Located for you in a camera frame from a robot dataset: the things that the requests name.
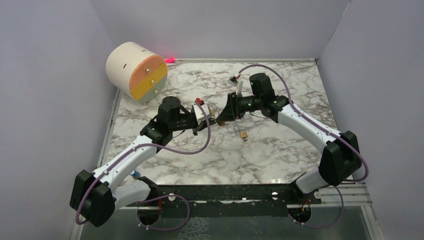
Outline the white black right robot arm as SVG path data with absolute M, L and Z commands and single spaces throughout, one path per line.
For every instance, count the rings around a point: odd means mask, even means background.
M 218 123 L 233 122 L 247 112 L 261 111 L 263 116 L 293 130 L 321 153 L 319 166 L 291 183 L 288 196 L 292 202 L 302 203 L 310 192 L 321 187 L 338 186 L 361 168 L 358 139 L 353 132 L 328 127 L 299 110 L 286 96 L 276 95 L 265 73 L 249 77 L 250 96 L 242 95 L 238 77 L 232 76 L 228 82 L 235 86 L 235 91 L 227 95 L 226 105 L 216 119 Z

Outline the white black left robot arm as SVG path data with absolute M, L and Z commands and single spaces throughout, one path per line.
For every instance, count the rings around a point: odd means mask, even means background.
M 187 110 L 179 98 L 165 97 L 156 116 L 123 152 L 95 170 L 82 170 L 76 175 L 69 202 L 76 211 L 75 223 L 83 225 L 89 222 L 95 227 L 103 225 L 115 209 L 134 201 L 135 189 L 140 189 L 138 199 L 144 205 L 155 203 L 157 191 L 147 183 L 142 181 L 132 186 L 121 186 L 121 182 L 160 150 L 181 155 L 195 155 L 205 150 L 212 136 L 212 117 L 210 107 L 199 98 L 194 101 L 191 110 Z M 199 150 L 182 151 L 167 146 L 174 132 L 193 130 L 196 134 L 202 129 L 207 129 L 207 139 Z

